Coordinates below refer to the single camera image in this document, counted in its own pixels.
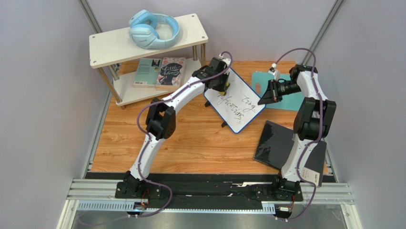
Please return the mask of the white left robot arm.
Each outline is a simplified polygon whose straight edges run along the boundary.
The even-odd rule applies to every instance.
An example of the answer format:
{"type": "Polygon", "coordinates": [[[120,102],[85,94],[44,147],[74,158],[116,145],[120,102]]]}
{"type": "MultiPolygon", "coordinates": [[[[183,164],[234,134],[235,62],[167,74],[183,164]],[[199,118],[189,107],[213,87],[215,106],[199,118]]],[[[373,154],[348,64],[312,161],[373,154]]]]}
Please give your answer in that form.
{"type": "Polygon", "coordinates": [[[189,80],[169,96],[154,98],[147,110],[146,128],[142,130],[145,139],[138,157],[124,175],[123,181],[117,184],[116,198],[141,198],[146,191],[147,178],[152,163],[166,139],[176,129],[177,113],[196,96],[208,89],[226,92],[227,80],[233,64],[232,57],[224,58],[223,54],[214,57],[208,65],[194,71],[189,80]]]}

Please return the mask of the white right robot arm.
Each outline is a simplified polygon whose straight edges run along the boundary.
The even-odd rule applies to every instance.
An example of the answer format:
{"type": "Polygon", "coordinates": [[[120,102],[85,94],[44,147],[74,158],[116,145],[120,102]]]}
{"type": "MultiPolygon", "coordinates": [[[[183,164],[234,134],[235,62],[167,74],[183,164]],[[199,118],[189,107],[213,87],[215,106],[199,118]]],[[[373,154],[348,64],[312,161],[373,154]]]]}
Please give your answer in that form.
{"type": "Polygon", "coordinates": [[[272,64],[267,89],[258,104],[280,102],[284,95],[301,92],[304,99],[294,120],[294,144],[286,163],[276,180],[272,195],[285,200],[294,197],[300,182],[318,185],[315,173],[307,176],[305,164],[318,142],[326,137],[335,114],[336,102],[329,100],[321,89],[316,67],[297,64],[293,67],[288,81],[281,80],[277,65],[272,64]]]}

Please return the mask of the small blue-framed whiteboard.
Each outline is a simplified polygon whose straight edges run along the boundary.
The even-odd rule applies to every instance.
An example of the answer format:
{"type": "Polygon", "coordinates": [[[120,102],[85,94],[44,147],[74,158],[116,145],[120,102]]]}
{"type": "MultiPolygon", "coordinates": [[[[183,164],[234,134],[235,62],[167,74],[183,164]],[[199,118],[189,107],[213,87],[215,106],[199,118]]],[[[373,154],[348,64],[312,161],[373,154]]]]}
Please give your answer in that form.
{"type": "Polygon", "coordinates": [[[258,104],[260,96],[234,69],[230,70],[228,83],[225,95],[213,89],[203,95],[232,132],[238,134],[265,109],[265,105],[258,104]]]}

